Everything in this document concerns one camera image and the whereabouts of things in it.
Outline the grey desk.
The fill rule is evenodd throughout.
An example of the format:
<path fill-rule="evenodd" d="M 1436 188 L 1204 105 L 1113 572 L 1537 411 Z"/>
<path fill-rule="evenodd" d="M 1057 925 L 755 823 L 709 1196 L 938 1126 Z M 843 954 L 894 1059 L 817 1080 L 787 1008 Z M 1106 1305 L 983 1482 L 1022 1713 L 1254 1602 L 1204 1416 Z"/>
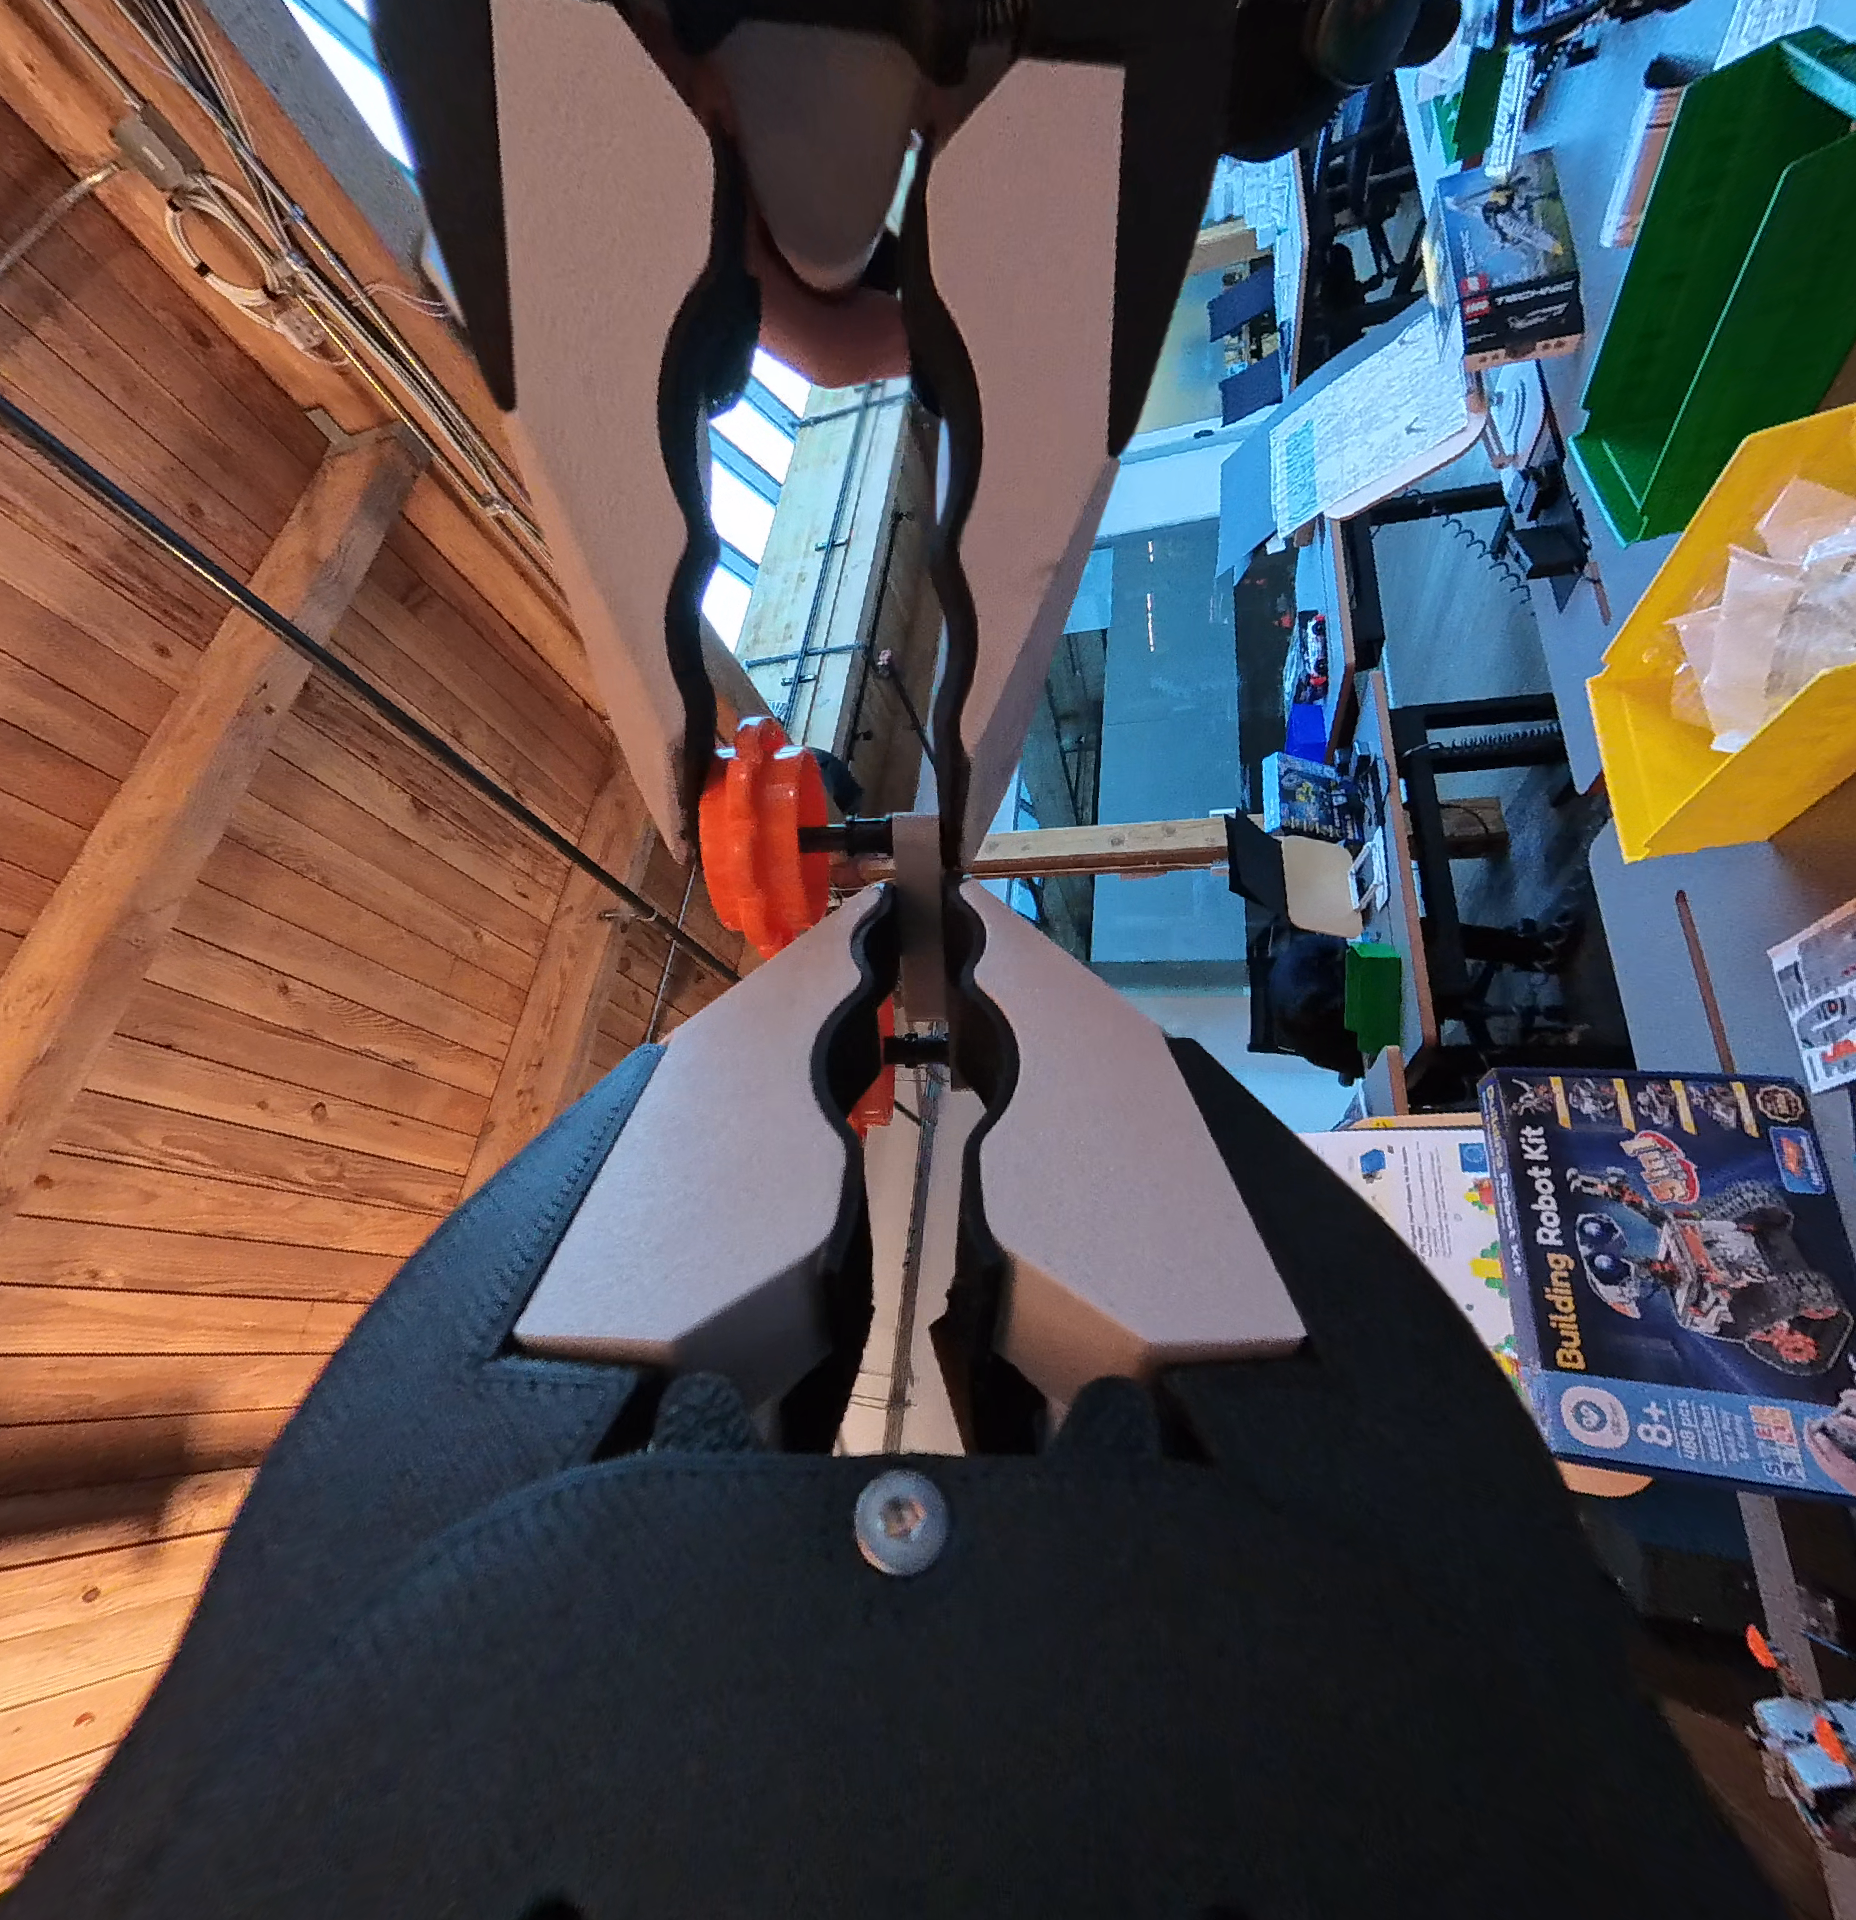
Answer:
<path fill-rule="evenodd" d="M 1555 152 L 1583 257 L 1586 338 L 1546 375 L 1566 438 L 1585 422 L 1583 391 L 1624 278 L 1624 252 L 1605 248 L 1597 234 L 1613 179 L 1631 150 L 1642 74 L 1662 56 L 1710 69 L 1732 17 L 1730 2 L 1698 2 L 1605 28 L 1597 53 L 1564 69 L 1541 105 L 1533 132 Z M 1563 608 L 1542 602 L 1541 635 L 1572 770 L 1588 783 L 1599 755 L 1586 680 L 1674 538 L 1617 541 L 1577 461 L 1570 461 L 1566 475 L 1611 615 L 1602 616 L 1594 589 L 1577 585 Z M 1616 830 L 1602 828 L 1590 865 L 1636 1062 L 1795 1072 L 1796 1048 L 1783 1024 L 1765 949 L 1856 895 L 1856 776 L 1772 843 L 1628 863 Z M 1756 1570 L 1756 1623 L 1795 1677 L 1819 1692 L 1856 1694 L 1856 1661 L 1807 1640 L 1799 1592 L 1807 1574 L 1856 1576 L 1856 1508 L 1742 1496 L 1739 1517 Z"/>

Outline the black toy set box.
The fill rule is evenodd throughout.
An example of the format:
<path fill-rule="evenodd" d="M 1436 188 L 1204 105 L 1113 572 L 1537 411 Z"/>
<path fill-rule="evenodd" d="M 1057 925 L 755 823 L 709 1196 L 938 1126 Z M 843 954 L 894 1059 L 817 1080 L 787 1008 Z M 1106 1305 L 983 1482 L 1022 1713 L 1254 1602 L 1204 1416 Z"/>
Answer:
<path fill-rule="evenodd" d="M 1449 173 L 1436 183 L 1438 258 L 1460 330 L 1463 368 L 1564 358 L 1585 341 L 1583 268 L 1552 147 L 1507 174 Z"/>

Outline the grey toy robot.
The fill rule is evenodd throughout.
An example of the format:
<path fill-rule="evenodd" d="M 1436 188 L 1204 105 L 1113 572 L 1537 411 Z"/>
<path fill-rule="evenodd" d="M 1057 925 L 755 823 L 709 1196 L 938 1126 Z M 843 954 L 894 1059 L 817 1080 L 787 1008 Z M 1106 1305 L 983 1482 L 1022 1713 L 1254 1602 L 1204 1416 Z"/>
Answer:
<path fill-rule="evenodd" d="M 1756 1623 L 1746 1646 L 1782 1692 L 1753 1705 L 1751 1733 L 1764 1751 L 1769 1789 L 1792 1802 L 1815 1841 L 1856 1855 L 1856 1698 L 1806 1691 Z"/>

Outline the white drawing sheet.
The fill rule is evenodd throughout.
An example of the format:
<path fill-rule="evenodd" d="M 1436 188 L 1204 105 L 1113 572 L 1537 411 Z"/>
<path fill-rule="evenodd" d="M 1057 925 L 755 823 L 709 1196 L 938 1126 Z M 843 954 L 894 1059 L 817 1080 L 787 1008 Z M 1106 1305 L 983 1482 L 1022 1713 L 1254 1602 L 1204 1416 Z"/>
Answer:
<path fill-rule="evenodd" d="M 1480 377 L 1465 368 L 1460 321 L 1413 300 L 1277 409 L 1269 428 L 1275 537 L 1365 512 L 1468 453 L 1488 417 Z"/>

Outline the orange toy wheel axle assembly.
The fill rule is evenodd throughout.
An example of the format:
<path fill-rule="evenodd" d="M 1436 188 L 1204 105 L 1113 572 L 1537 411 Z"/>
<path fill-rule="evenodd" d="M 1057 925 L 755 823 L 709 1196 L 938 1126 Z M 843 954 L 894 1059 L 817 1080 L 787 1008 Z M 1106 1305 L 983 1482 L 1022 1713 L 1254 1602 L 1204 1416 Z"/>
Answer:
<path fill-rule="evenodd" d="M 771 715 L 738 725 L 700 791 L 700 870 L 725 928 L 764 966 L 668 1045 L 697 1097 L 727 1118 L 709 1143 L 795 1147 L 774 1164 L 819 1167 L 819 1129 L 864 1140 L 894 1116 L 901 1033 L 955 1005 L 950 870 L 930 813 L 833 821 L 819 758 Z"/>

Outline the green plastic bin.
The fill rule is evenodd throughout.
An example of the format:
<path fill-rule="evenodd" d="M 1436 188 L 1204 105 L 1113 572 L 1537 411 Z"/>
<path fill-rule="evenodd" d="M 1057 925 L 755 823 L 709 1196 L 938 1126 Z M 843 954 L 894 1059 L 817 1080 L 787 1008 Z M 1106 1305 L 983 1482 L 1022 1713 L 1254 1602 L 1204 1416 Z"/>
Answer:
<path fill-rule="evenodd" d="M 1642 483 L 1674 385 L 1782 173 L 1855 130 L 1856 42 L 1824 27 L 1772 39 L 1687 89 L 1573 438 L 1617 541 L 1638 543 Z"/>
<path fill-rule="evenodd" d="M 1856 343 L 1856 130 L 1792 161 L 1674 385 L 1639 538 L 1673 535 L 1737 447 L 1816 411 Z"/>

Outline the yellow plastic bin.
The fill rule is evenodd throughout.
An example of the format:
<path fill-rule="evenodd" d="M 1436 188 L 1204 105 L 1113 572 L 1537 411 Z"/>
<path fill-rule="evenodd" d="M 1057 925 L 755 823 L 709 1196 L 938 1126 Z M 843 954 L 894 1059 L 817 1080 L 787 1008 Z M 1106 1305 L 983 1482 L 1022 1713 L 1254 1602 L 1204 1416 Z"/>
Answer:
<path fill-rule="evenodd" d="M 1767 842 L 1856 774 L 1856 663 L 1806 683 L 1743 746 L 1719 754 L 1673 709 L 1673 621 L 1729 580 L 1786 483 L 1856 499 L 1856 403 L 1753 432 L 1636 598 L 1586 701 L 1624 860 Z"/>

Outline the thin black rod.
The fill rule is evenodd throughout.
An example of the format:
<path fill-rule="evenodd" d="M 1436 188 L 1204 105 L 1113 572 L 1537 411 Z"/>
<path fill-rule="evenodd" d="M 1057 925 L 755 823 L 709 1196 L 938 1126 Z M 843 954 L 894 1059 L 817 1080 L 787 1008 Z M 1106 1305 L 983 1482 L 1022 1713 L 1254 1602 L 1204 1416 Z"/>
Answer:
<path fill-rule="evenodd" d="M 688 952 L 723 985 L 731 988 L 742 978 L 735 966 L 721 959 L 688 928 L 683 916 L 666 913 L 633 882 L 613 874 L 604 860 L 586 852 L 570 833 L 558 828 L 530 805 L 520 800 L 507 785 L 496 779 L 446 737 L 436 733 L 436 728 L 421 715 L 403 706 L 380 684 L 364 679 L 364 673 L 345 661 L 329 643 L 319 641 L 274 602 L 250 589 L 228 567 L 216 564 L 194 541 L 173 528 L 169 520 L 160 516 L 136 495 L 118 486 L 94 461 L 49 431 L 45 422 L 32 417 L 2 391 L 0 428 L 18 445 L 24 445 L 32 454 L 41 457 L 60 477 L 69 479 L 75 491 L 94 501 L 101 512 L 124 523 L 136 537 L 149 541 L 150 548 L 184 567 L 201 587 L 214 593 L 233 612 L 259 622 L 269 636 L 284 641 L 299 658 L 332 679 L 386 728 L 408 742 L 415 752 L 436 759 L 439 768 L 469 787 L 481 801 L 507 816 L 516 828 L 529 833 L 555 854 L 564 858 L 573 870 L 601 886 L 615 902 L 633 907 L 637 916 L 646 916 L 650 924 L 666 928 L 677 942 L 677 948 Z"/>

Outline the blue robot kit box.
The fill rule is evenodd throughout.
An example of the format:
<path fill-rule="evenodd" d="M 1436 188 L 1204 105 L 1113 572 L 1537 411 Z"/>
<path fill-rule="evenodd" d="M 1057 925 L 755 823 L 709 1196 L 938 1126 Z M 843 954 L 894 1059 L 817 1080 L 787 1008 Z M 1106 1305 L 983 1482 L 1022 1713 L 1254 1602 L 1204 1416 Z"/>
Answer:
<path fill-rule="evenodd" d="M 1555 1461 L 1856 1505 L 1856 1254 L 1806 1089 L 1514 1066 L 1479 1106 Z"/>

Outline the white printed sheet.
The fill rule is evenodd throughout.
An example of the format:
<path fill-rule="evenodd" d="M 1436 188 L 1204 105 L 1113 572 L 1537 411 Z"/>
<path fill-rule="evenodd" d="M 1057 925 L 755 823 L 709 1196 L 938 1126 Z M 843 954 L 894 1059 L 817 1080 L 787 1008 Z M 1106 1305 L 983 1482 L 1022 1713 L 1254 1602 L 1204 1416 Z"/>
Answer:
<path fill-rule="evenodd" d="M 1301 1143 L 1392 1223 L 1465 1313 L 1502 1374 L 1516 1379 L 1516 1330 L 1483 1126 L 1436 1116 L 1312 1133 Z"/>

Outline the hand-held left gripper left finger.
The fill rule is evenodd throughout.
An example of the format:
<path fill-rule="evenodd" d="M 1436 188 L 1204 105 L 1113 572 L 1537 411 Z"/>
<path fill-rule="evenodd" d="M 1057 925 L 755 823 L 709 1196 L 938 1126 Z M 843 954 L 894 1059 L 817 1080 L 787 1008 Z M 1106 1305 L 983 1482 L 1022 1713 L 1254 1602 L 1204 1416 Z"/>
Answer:
<path fill-rule="evenodd" d="M 835 1448 L 872 1323 L 858 1102 L 887 1072 L 892 890 L 866 886 L 674 1029 L 512 1338 L 727 1379 Z"/>

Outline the sticker sheet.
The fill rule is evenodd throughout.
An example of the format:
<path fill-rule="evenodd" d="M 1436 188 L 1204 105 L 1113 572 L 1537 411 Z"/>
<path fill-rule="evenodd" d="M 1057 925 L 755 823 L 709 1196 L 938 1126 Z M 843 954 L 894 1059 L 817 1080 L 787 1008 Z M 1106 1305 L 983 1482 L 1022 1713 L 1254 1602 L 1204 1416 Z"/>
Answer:
<path fill-rule="evenodd" d="M 1767 949 L 1804 1084 L 1856 1082 L 1856 897 Z"/>

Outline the person's right hand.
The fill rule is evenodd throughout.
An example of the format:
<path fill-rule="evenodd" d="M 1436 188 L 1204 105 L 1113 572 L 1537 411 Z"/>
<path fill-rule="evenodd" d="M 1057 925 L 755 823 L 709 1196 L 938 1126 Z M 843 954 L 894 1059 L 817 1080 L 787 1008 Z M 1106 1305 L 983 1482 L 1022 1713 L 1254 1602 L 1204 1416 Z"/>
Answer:
<path fill-rule="evenodd" d="M 864 285 L 823 296 L 801 281 L 763 277 L 760 345 L 828 391 L 909 377 L 912 364 L 901 300 Z"/>

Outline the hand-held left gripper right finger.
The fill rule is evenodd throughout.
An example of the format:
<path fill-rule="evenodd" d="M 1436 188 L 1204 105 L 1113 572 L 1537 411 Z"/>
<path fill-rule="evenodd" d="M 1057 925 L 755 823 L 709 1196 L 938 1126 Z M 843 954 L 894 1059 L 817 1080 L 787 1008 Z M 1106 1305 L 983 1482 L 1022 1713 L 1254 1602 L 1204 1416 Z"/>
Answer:
<path fill-rule="evenodd" d="M 964 1145 L 938 1360 L 966 1442 L 1094 1381 L 1291 1357 L 1304 1322 L 1172 1039 L 986 886 L 950 897 Z"/>

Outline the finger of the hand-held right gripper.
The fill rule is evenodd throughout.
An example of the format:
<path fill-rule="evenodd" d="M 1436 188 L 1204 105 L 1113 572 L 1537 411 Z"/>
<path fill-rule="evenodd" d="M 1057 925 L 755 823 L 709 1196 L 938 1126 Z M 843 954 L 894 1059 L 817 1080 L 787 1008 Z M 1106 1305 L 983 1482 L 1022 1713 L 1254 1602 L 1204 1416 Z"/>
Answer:
<path fill-rule="evenodd" d="M 491 27 L 510 445 L 627 776 L 683 860 L 697 778 L 666 621 L 690 531 L 658 382 L 709 262 L 717 150 L 617 7 L 501 2 Z"/>
<path fill-rule="evenodd" d="M 943 147 L 923 143 L 907 206 L 907 338 L 943 436 L 933 742 L 953 870 L 1022 762 L 1115 472 L 1125 91 L 1118 63 L 1014 63 Z"/>

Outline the clear plastic bags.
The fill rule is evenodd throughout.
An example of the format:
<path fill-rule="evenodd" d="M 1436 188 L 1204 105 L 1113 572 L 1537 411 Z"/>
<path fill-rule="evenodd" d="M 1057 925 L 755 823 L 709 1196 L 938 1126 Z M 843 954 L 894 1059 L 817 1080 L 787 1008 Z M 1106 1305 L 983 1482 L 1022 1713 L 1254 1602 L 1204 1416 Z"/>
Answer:
<path fill-rule="evenodd" d="M 1856 665 L 1856 495 L 1790 477 L 1730 546 L 1718 597 L 1669 622 L 1669 709 L 1734 754 L 1819 673 Z"/>

